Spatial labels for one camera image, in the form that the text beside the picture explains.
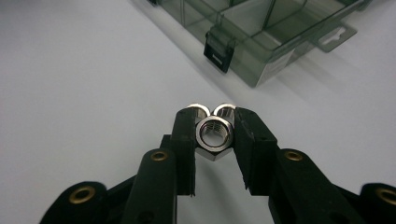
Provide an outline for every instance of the transparent plastic box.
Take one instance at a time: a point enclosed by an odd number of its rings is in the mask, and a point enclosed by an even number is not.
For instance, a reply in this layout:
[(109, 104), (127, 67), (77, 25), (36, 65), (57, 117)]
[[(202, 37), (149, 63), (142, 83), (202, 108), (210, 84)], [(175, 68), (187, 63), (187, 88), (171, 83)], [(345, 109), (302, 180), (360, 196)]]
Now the transparent plastic box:
[(329, 52), (357, 31), (342, 22), (370, 0), (150, 0), (205, 44), (222, 72), (257, 86), (314, 47)]

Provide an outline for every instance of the white table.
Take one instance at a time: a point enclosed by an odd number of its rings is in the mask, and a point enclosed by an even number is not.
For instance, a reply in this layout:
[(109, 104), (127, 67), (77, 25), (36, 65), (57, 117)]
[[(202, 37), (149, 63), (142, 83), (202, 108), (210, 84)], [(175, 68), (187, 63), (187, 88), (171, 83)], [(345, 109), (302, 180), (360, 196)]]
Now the white table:
[[(396, 186), (394, 11), (374, 1), (349, 18), (359, 32), (340, 48), (314, 49), (251, 89), (221, 75), (177, 23), (159, 28), (128, 0), (1, 1), (0, 223), (38, 223), (78, 182), (109, 189), (135, 175), (193, 102), (256, 111), (281, 147), (307, 153), (345, 189)], [(176, 32), (190, 51), (168, 38)], [(272, 222), (234, 154), (197, 155), (196, 165), (196, 197), (178, 197), (178, 223)]]

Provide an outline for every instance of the black latch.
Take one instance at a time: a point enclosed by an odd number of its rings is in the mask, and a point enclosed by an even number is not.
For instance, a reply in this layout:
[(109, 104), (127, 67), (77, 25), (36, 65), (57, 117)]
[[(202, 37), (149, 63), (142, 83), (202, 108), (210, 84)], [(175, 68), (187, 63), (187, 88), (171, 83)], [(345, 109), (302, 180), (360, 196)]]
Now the black latch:
[(204, 55), (222, 72), (227, 73), (233, 58), (233, 45), (222, 44), (208, 32), (206, 34)]

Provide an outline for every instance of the shiny metal nut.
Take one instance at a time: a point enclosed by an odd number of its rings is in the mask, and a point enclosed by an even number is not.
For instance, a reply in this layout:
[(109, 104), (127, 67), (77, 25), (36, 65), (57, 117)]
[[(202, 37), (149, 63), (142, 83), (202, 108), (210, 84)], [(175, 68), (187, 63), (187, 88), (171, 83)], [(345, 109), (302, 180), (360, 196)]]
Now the shiny metal nut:
[(196, 152), (205, 158), (216, 161), (232, 151), (233, 125), (225, 119), (210, 116), (201, 120), (195, 129), (199, 148)]
[(207, 108), (204, 105), (190, 104), (190, 105), (187, 106), (187, 108), (190, 108), (190, 107), (194, 108), (195, 117), (196, 117), (195, 123), (198, 123), (202, 119), (205, 119), (205, 118), (210, 116), (209, 108)]
[(233, 125), (235, 118), (235, 114), (234, 114), (235, 109), (236, 109), (235, 105), (224, 103), (216, 107), (215, 110), (213, 110), (212, 115), (226, 119)]

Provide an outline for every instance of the metal nut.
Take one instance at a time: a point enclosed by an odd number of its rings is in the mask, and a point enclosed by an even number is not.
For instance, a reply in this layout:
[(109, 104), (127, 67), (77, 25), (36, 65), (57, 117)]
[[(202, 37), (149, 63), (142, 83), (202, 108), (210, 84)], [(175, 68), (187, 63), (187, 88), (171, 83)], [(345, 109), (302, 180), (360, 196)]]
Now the metal nut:
[(216, 161), (233, 149), (233, 125), (225, 119), (210, 116), (201, 120), (195, 129), (199, 145), (195, 151), (201, 156)]
[(210, 110), (204, 105), (190, 104), (187, 108), (192, 107), (195, 111), (195, 124), (210, 116)]
[(235, 108), (236, 108), (235, 105), (223, 103), (218, 107), (216, 107), (215, 110), (213, 110), (212, 115), (226, 119), (233, 125), (235, 118), (235, 114), (234, 114)]

